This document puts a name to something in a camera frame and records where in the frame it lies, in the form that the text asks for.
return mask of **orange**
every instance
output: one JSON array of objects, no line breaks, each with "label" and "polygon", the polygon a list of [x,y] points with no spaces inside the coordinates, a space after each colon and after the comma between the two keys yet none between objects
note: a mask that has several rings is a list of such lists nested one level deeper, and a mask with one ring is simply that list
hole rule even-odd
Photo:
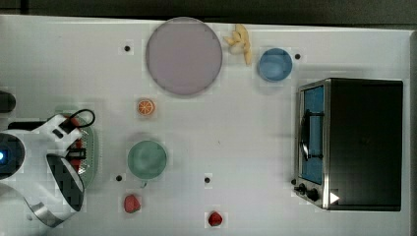
[{"label": "orange", "polygon": [[145,98],[139,101],[138,112],[141,115],[149,116],[155,110],[155,104],[152,100]]}]

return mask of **pink fruit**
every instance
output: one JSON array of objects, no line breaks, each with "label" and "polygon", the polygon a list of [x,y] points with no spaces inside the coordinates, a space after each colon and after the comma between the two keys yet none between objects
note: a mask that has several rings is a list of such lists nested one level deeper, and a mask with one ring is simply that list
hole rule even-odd
[{"label": "pink fruit", "polygon": [[129,195],[125,199],[125,211],[128,213],[133,213],[141,209],[141,204],[139,204],[138,199],[134,195]]},{"label": "pink fruit", "polygon": [[208,218],[208,223],[209,225],[211,225],[211,227],[220,225],[222,221],[223,221],[223,218],[216,211],[213,212]]}]

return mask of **light blue bowl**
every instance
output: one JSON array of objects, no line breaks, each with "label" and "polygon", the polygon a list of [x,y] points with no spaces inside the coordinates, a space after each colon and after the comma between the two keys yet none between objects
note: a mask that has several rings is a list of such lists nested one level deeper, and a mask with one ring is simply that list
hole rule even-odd
[{"label": "light blue bowl", "polygon": [[266,81],[282,81],[291,73],[291,56],[282,49],[270,49],[262,55],[259,63],[259,70],[261,77]]}]

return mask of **lavender plate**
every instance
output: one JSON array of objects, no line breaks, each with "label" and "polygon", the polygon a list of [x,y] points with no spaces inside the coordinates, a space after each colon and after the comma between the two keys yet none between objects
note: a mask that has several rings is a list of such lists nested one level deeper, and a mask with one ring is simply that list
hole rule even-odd
[{"label": "lavender plate", "polygon": [[162,88],[191,95],[208,88],[220,72],[220,41],[206,24],[193,18],[174,18],[152,34],[147,65]]}]

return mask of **black toaster oven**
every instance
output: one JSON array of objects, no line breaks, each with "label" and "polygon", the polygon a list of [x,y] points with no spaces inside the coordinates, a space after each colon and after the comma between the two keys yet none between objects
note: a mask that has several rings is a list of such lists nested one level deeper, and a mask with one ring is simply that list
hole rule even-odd
[{"label": "black toaster oven", "polygon": [[298,196],[323,209],[401,207],[401,81],[326,79],[298,89]]}]

